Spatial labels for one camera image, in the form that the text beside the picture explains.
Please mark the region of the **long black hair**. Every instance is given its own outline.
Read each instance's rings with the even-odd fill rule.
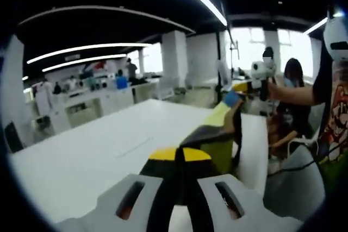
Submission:
[[[290,58],[284,70],[284,76],[291,81],[298,81],[300,87],[304,87],[303,70],[300,62],[295,58]]]

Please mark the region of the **white pillar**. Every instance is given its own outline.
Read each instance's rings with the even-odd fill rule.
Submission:
[[[274,60],[277,66],[276,74],[281,73],[281,49],[277,31],[264,31],[266,46],[270,46],[274,52]]]
[[[220,37],[220,51],[221,51],[221,60],[226,61],[226,54],[227,52],[230,52],[231,50],[226,49],[226,42],[230,42],[230,40],[226,39],[225,31],[222,31],[219,33]]]
[[[28,146],[32,143],[32,131],[23,93],[23,51],[24,45],[15,35],[4,47],[0,109],[2,128],[13,122],[22,144]]]
[[[163,75],[174,80],[174,84],[185,87],[188,73],[186,36],[179,31],[162,36]]]
[[[141,74],[144,74],[144,49],[139,51],[139,70]]]

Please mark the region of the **woman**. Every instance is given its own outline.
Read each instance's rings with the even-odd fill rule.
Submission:
[[[291,58],[284,70],[284,85],[287,87],[304,87],[303,71],[300,62]],[[308,123],[310,106],[280,103],[275,115],[268,119],[269,143],[271,153],[283,156],[289,141],[303,135],[308,137],[312,130]]]

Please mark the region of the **cartoon graphic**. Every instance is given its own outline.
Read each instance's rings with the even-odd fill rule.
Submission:
[[[327,153],[340,145],[337,149],[330,152],[330,161],[339,160],[347,149],[348,136],[348,86],[339,84],[332,99],[330,119],[323,134],[318,140],[319,157],[325,158]]]

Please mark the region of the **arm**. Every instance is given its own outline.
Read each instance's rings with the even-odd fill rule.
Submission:
[[[281,102],[298,105],[320,104],[320,102],[316,102],[314,98],[312,86],[292,88],[268,83],[268,89],[271,96],[270,98]]]
[[[313,86],[291,88],[269,83],[270,98],[297,105],[317,105],[331,97],[332,62],[325,45],[322,45],[320,69]]]
[[[292,139],[294,139],[296,137],[297,137],[297,131],[293,130],[291,133],[289,133],[284,138],[280,139],[276,143],[273,143],[271,145],[271,147],[272,147],[272,149],[276,149],[276,148],[280,147],[281,145],[288,143],[289,141],[291,141]]]

